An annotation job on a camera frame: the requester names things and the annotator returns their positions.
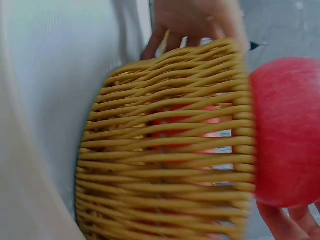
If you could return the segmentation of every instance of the gray floor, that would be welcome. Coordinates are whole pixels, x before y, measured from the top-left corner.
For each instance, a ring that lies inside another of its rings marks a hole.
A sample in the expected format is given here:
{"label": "gray floor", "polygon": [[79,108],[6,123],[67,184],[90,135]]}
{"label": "gray floor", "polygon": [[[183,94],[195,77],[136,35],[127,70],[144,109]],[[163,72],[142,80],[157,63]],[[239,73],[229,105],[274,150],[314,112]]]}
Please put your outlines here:
{"label": "gray floor", "polygon": [[[250,41],[265,43],[248,55],[252,72],[282,57],[320,59],[320,0],[240,0]],[[315,219],[319,213],[311,207]],[[248,240],[268,240],[271,234],[253,204]]]}

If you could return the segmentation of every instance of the wicker basket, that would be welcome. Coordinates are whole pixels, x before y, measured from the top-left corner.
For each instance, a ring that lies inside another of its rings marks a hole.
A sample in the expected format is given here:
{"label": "wicker basket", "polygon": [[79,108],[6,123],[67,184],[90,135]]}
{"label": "wicker basket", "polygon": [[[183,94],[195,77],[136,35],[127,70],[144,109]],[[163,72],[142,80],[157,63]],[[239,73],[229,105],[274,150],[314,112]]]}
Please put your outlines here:
{"label": "wicker basket", "polygon": [[[80,229],[88,240],[242,239],[255,189],[253,118],[230,39],[117,70],[82,138]],[[232,136],[213,134],[226,130]]]}

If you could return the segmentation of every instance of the white wall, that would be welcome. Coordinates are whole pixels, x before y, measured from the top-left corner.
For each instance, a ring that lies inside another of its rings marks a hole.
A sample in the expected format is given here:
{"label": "white wall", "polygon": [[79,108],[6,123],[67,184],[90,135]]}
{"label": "white wall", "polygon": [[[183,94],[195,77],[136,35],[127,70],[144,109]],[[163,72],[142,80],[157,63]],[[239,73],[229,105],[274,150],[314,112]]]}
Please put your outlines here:
{"label": "white wall", "polygon": [[83,126],[108,74],[139,59],[148,0],[0,4],[1,239],[79,240],[67,209]]}

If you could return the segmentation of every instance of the hand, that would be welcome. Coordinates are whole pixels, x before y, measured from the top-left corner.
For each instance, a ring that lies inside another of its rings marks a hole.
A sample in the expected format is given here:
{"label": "hand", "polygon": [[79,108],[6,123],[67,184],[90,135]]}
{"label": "hand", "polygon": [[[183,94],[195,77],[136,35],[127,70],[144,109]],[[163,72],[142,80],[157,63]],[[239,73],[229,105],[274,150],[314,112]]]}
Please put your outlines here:
{"label": "hand", "polygon": [[188,47],[199,46],[203,38],[229,37],[249,49],[238,0],[154,0],[154,28],[143,60],[155,57],[167,31],[165,52],[179,48],[183,37]]}
{"label": "hand", "polygon": [[[289,208],[289,216],[280,208],[257,203],[259,212],[275,240],[320,240],[320,227],[308,206]],[[320,202],[315,203],[320,211]]]}

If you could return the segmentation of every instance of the yellow wicker basket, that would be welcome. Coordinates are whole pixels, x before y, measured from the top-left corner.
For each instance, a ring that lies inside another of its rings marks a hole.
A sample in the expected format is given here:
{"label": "yellow wicker basket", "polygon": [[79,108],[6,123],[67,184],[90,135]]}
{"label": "yellow wicker basket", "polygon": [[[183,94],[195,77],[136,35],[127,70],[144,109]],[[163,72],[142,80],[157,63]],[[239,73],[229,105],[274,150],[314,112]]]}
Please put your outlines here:
{"label": "yellow wicker basket", "polygon": [[241,240],[254,156],[250,85],[232,40],[129,64],[105,82],[85,126],[78,225],[88,240]]}

